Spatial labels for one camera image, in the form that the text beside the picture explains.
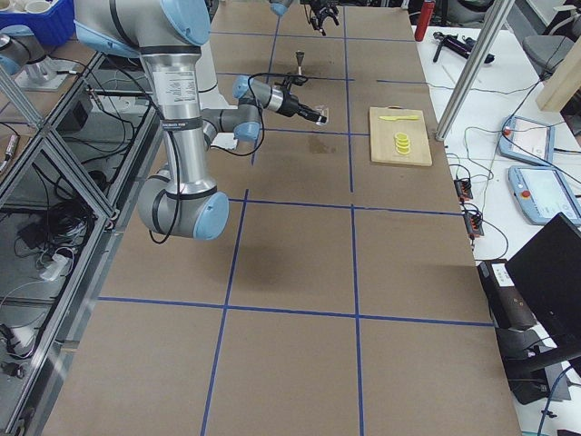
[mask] red cylinder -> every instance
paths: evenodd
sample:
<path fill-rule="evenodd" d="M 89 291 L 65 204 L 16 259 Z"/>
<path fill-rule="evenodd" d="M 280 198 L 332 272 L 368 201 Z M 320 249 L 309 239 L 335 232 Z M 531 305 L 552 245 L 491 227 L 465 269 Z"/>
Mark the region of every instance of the red cylinder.
<path fill-rule="evenodd" d="M 429 26 L 429 20 L 432 19 L 432 14 L 434 13 L 434 7 L 436 6 L 435 0 L 425 0 L 424 4 L 421 7 L 421 11 L 419 13 L 419 20 L 416 26 L 416 33 L 414 37 L 416 41 L 423 41 L 424 35 L 426 34 L 426 30 Z"/>

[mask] brown table surface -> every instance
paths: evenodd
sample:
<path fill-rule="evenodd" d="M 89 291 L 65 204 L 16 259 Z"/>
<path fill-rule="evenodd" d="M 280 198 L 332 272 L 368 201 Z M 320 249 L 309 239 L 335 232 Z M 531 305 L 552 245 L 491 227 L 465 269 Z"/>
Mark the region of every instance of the brown table surface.
<path fill-rule="evenodd" d="M 254 158 L 210 151 L 217 241 L 156 246 L 133 216 L 44 435 L 519 434 L 443 144 L 429 168 L 370 162 L 370 106 L 436 127 L 407 15 L 340 22 L 221 4 L 222 93 L 303 50 L 318 78 L 294 92 L 330 122 L 268 114 Z"/>

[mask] white table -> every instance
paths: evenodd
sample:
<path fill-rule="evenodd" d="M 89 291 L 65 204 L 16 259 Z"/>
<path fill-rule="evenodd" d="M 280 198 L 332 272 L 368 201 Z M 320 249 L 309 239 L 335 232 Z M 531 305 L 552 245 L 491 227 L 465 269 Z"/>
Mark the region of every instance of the white table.
<path fill-rule="evenodd" d="M 438 62 L 432 62 L 438 46 L 438 42 L 432 35 L 437 31 L 444 34 L 459 33 L 476 39 L 478 38 L 479 30 L 430 27 L 424 41 L 418 43 L 419 56 L 428 83 L 430 85 L 453 87 L 466 61 L 458 54 L 444 48 L 441 51 Z M 538 80 L 538 76 L 522 51 L 520 44 L 509 31 L 501 31 L 499 33 L 491 53 L 496 57 L 495 61 L 481 68 L 473 88 L 509 92 L 527 88 Z M 547 124 L 556 124 L 563 121 L 563 118 L 558 113 L 540 112 L 538 110 L 535 99 L 541 92 L 542 87 L 543 85 L 539 84 L 534 89 L 517 114 Z M 452 91 L 431 86 L 430 93 L 436 116 L 439 119 Z M 450 153 L 448 156 L 449 162 L 451 164 L 464 165 L 473 176 L 486 174 L 487 172 L 484 169 L 479 168 L 467 159 L 464 132 L 470 126 L 490 131 L 500 130 L 507 117 L 515 111 L 526 94 L 527 91 L 509 95 L 471 91 L 445 141 Z M 494 173 L 494 178 L 488 182 L 486 199 L 484 196 L 487 184 L 486 178 L 478 177 L 472 181 L 472 190 L 475 197 L 472 203 L 480 209 L 484 208 L 485 220 L 493 223 L 506 234 L 509 244 L 504 257 L 509 259 L 542 228 L 541 226 L 530 224 L 525 219 L 508 183 L 508 168 L 512 165 L 524 163 L 500 155 L 495 156 L 497 134 L 471 129 L 468 131 L 467 143 L 470 157 L 486 168 L 490 168 Z M 565 124 L 556 126 L 556 147 L 567 150 L 581 150 L 575 137 Z M 554 164 L 576 178 L 581 177 L 581 155 L 555 154 Z M 455 174 L 457 167 L 451 167 L 450 169 L 452 174 Z M 459 169 L 458 175 L 464 177 L 466 172 Z M 574 193 L 581 193 L 581 184 L 575 183 L 570 179 L 568 181 Z M 506 243 L 504 238 L 489 225 L 485 224 L 484 231 L 485 236 L 476 239 L 475 242 L 475 259 L 496 258 L 505 250 Z M 540 328 L 540 337 L 545 337 L 546 334 L 545 336 L 544 334 L 542 328 Z M 574 382 L 579 382 L 576 374 L 569 372 L 567 375 Z M 543 433 L 556 435 L 557 429 L 581 432 L 581 388 L 571 387 L 570 392 L 572 401 L 551 403 L 549 410 L 558 416 L 554 419 L 547 417 Z M 545 402 L 545 400 L 540 400 L 523 406 L 516 400 L 514 401 L 523 431 L 537 432 L 541 418 L 540 411 L 545 407 Z"/>

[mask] blue plastic container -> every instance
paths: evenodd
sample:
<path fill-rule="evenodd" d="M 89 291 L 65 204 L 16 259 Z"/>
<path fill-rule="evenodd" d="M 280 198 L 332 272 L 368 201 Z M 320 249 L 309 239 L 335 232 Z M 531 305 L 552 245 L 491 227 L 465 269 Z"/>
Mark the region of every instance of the blue plastic container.
<path fill-rule="evenodd" d="M 26 25 L 42 45 L 63 45 L 74 33 L 73 0 L 54 0 L 44 14 L 0 12 L 0 29 Z"/>

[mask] black monitor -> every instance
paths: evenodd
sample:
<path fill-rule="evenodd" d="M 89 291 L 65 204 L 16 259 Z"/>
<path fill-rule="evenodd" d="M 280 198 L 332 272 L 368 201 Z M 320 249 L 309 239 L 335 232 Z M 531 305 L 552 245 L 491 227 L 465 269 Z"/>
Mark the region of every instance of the black monitor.
<path fill-rule="evenodd" d="M 581 232 L 556 215 L 507 264 L 515 286 L 557 348 L 505 362 L 507 374 L 570 361 L 581 375 Z"/>

